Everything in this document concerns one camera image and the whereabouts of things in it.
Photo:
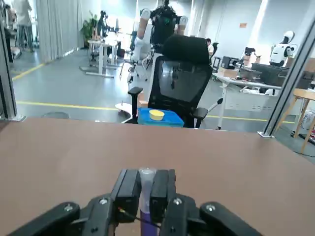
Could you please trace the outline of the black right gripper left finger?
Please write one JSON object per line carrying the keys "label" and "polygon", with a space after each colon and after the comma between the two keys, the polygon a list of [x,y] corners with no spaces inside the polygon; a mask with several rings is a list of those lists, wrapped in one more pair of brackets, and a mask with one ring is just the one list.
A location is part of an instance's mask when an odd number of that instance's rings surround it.
{"label": "black right gripper left finger", "polygon": [[10,233],[12,236],[113,236],[122,223],[135,220],[141,193],[140,173],[121,170],[110,193],[92,198],[81,208],[63,202]]}

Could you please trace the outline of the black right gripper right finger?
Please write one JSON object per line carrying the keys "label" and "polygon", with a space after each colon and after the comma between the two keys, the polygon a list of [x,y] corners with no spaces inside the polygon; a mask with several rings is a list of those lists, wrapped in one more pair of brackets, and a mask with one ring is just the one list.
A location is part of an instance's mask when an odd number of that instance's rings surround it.
{"label": "black right gripper right finger", "polygon": [[259,236],[261,233],[218,202],[197,206],[176,192],[174,170],[158,170],[150,192],[150,215],[160,236]]}

